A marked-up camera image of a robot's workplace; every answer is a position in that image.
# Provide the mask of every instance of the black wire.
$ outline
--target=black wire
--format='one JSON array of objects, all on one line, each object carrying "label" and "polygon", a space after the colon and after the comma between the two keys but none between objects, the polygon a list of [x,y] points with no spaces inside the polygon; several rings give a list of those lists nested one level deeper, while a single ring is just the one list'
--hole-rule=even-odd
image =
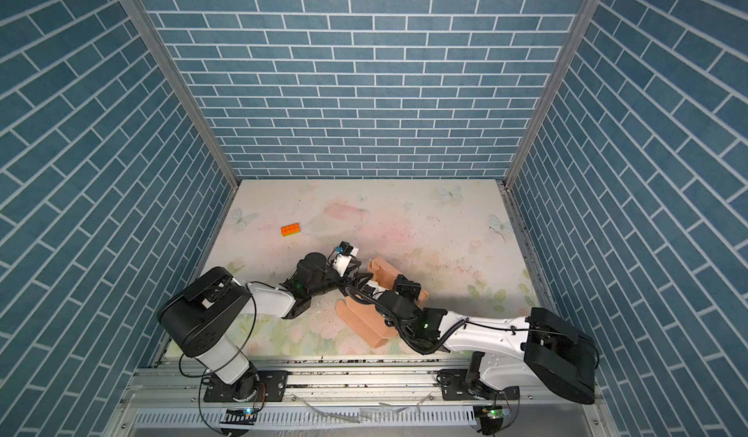
[{"label": "black wire", "polygon": [[[474,322],[471,322],[469,320],[466,323],[470,323],[471,325],[474,325],[474,326],[481,326],[484,329],[499,330],[499,331],[537,331],[538,333],[545,333],[547,335],[565,336],[566,338],[574,339],[574,337],[572,337],[570,335],[566,335],[566,333],[559,333],[557,331],[546,331],[546,330],[538,330],[538,329],[502,329],[502,328],[497,327],[497,326],[481,325],[480,323],[474,323]],[[598,347],[596,347],[595,344],[592,341],[587,340],[584,337],[577,336],[576,338],[579,338],[580,340],[584,341],[589,346],[591,346],[591,347],[593,347],[595,349],[595,369],[597,369],[598,366],[600,365],[600,351],[598,350]]]},{"label": "black wire", "polygon": [[[207,371],[208,371],[208,367],[206,367],[205,370],[203,371],[203,376],[205,376],[205,373]],[[217,434],[221,434],[223,437],[226,437],[226,434],[224,434],[223,432],[217,430],[216,428],[214,428],[213,426],[211,426],[208,423],[208,421],[205,420],[205,416],[203,416],[203,409],[200,406],[200,396],[202,395],[202,390],[203,390],[203,380],[200,379],[200,385],[198,386],[198,414],[200,414],[200,419],[202,420],[203,424],[205,424],[206,426],[208,426],[208,429],[210,429],[211,431],[213,431],[213,432],[215,432]]]},{"label": "black wire", "polygon": [[354,270],[358,270],[358,268],[361,266],[361,261],[351,255],[351,260],[348,262],[348,266],[346,267],[346,270],[344,271],[344,274],[350,275],[353,273]]},{"label": "black wire", "polygon": [[330,252],[330,255],[328,255],[328,265],[332,266],[332,263],[335,260],[335,257],[340,254],[340,252],[337,251],[337,247],[332,249],[332,252]]},{"label": "black wire", "polygon": [[419,354],[427,355],[434,353],[437,349],[441,348],[442,345],[444,345],[444,342],[452,336],[452,334],[462,328],[467,322],[468,319],[460,319],[457,322],[455,322],[454,325],[452,325],[449,329],[447,329],[444,334],[436,340],[435,343],[431,344],[427,347],[422,347],[420,344],[416,344],[417,339],[413,336],[413,334],[406,330],[404,325],[402,324],[403,320],[400,319],[393,311],[391,311],[386,305],[379,302],[379,300],[374,299],[366,292],[361,291],[358,288],[348,286],[346,287],[346,294],[348,294],[353,300],[359,301],[359,299],[366,301],[361,303],[369,303],[374,304],[376,307],[378,307],[382,312],[385,313],[385,317],[387,320],[389,320],[392,323],[392,326],[395,327],[397,332],[400,335],[400,338],[402,338],[403,341],[406,342],[406,344],[413,349],[414,351],[418,352]]},{"label": "black wire", "polygon": [[506,407],[510,409],[510,414],[511,414],[512,407],[510,406],[510,399],[506,396],[506,393],[504,393],[504,390],[500,390],[497,394],[494,394],[494,406],[496,406],[496,395],[498,395],[499,393],[504,396],[504,401],[506,401]]},{"label": "black wire", "polygon": [[202,377],[207,377],[207,376],[210,376],[211,374],[214,374],[214,373],[218,372],[219,370],[221,370],[221,369],[223,369],[224,367],[226,367],[226,366],[228,366],[229,364],[231,364],[231,361],[233,361],[234,359],[236,359],[236,357],[237,357],[237,356],[238,356],[238,355],[239,355],[239,354],[240,354],[240,353],[242,352],[242,349],[244,349],[244,347],[245,347],[245,346],[247,345],[247,343],[249,342],[249,337],[251,337],[251,336],[252,336],[252,331],[254,331],[254,324],[255,324],[255,322],[257,322],[257,302],[256,302],[256,301],[254,300],[254,296],[252,296],[252,297],[251,297],[250,299],[252,300],[252,304],[254,304],[254,317],[252,318],[252,328],[250,328],[250,329],[249,329],[249,335],[247,335],[247,338],[246,338],[246,339],[244,340],[244,343],[242,343],[242,345],[241,345],[241,346],[239,347],[239,349],[238,349],[238,350],[236,351],[236,354],[234,354],[234,355],[233,355],[233,356],[232,356],[232,357],[231,357],[231,358],[230,358],[230,359],[228,360],[228,362],[227,362],[226,364],[222,365],[222,366],[221,366],[221,367],[219,367],[218,369],[213,369],[213,370],[211,370],[211,371],[210,371],[210,374],[206,374],[205,372],[203,372],[203,373],[202,373],[201,375],[199,375],[199,376],[191,376],[191,375],[185,374],[185,373],[184,373],[184,371],[182,370],[182,358],[183,358],[183,357],[185,357],[185,354],[184,354],[184,353],[182,353],[182,356],[180,356],[180,360],[179,360],[179,362],[178,362],[178,365],[179,365],[179,369],[180,369],[180,374],[182,374],[182,376],[185,376],[185,377],[187,377],[188,379],[201,379]]},{"label": "black wire", "polygon": [[509,429],[512,424],[517,422],[517,418],[519,417],[519,401],[520,401],[521,395],[517,395],[517,407],[515,408],[517,411],[514,412],[514,419],[512,419],[512,422],[508,423],[504,427],[502,427],[499,431]]},{"label": "black wire", "polygon": [[267,284],[267,283],[263,283],[263,282],[250,282],[249,284],[255,284],[255,283],[257,283],[257,284],[262,284],[263,286],[271,287],[271,288],[272,288],[272,289],[274,289],[274,290],[278,290],[278,291],[283,291],[283,292],[285,292],[285,293],[287,293],[287,292],[288,292],[288,290],[285,290],[285,289],[283,289],[283,288],[282,288],[282,287],[280,287],[280,286],[271,286],[270,284]]},{"label": "black wire", "polygon": [[358,289],[361,289],[367,282],[369,282],[371,278],[374,278],[374,274],[369,273],[369,272],[356,273],[353,276],[353,279],[355,281],[355,286]]},{"label": "black wire", "polygon": [[259,405],[259,409],[256,412],[260,412],[263,409],[265,409],[265,394],[268,392],[268,388],[267,388],[267,386],[265,386],[264,383],[262,384],[262,386],[263,386],[263,402],[262,402],[262,404]]}]

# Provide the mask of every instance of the table surface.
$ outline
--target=table surface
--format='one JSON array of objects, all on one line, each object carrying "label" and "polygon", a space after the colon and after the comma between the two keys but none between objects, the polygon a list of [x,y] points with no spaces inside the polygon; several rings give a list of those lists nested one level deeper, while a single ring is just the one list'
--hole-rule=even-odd
[{"label": "table surface", "polygon": [[[281,226],[302,232],[281,236]],[[382,256],[429,293],[429,307],[480,317],[519,317],[538,305],[493,180],[244,180],[205,270],[276,285],[309,252],[345,240],[366,264]],[[372,349],[335,313],[333,291],[294,320],[258,316],[247,356],[414,355],[399,338]],[[237,344],[252,315],[228,330]],[[179,356],[173,344],[167,357]]]}]

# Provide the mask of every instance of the orange block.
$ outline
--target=orange block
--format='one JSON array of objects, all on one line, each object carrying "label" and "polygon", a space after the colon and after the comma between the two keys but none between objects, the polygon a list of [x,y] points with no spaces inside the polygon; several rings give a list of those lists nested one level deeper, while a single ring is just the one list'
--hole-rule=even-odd
[{"label": "orange block", "polygon": [[301,227],[299,227],[298,223],[293,223],[292,225],[284,226],[280,230],[281,230],[280,234],[283,237],[302,232],[302,229]]}]

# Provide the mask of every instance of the black mounting plate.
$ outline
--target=black mounting plate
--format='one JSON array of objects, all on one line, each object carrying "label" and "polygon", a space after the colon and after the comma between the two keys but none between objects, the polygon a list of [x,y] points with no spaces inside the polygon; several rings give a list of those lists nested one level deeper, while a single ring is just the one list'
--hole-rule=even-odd
[{"label": "black mounting plate", "polygon": [[441,399],[444,401],[474,400],[465,383],[467,369],[442,369],[437,374],[437,382],[441,389]]},{"label": "black mounting plate", "polygon": [[[257,375],[259,376],[258,387],[262,388],[262,384],[265,384],[265,402],[282,401],[286,392],[288,372],[285,370],[259,370]],[[204,403],[248,403],[234,401],[231,397],[231,386],[223,383],[218,376],[204,377],[203,385],[205,386]]]},{"label": "black mounting plate", "polygon": [[501,398],[505,400],[519,400],[519,387],[506,387],[502,391],[499,391],[499,399]]}]

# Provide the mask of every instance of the blue brick wallpaper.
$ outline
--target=blue brick wallpaper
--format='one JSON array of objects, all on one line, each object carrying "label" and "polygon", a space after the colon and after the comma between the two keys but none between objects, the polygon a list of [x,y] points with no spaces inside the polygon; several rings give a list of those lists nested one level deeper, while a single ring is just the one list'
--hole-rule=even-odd
[{"label": "blue brick wallpaper", "polygon": [[501,178],[581,0],[143,0],[243,178]]},{"label": "blue brick wallpaper", "polygon": [[748,0],[603,0],[516,197],[622,435],[748,435]]},{"label": "blue brick wallpaper", "polygon": [[103,431],[228,196],[117,0],[0,0],[0,435]]}]

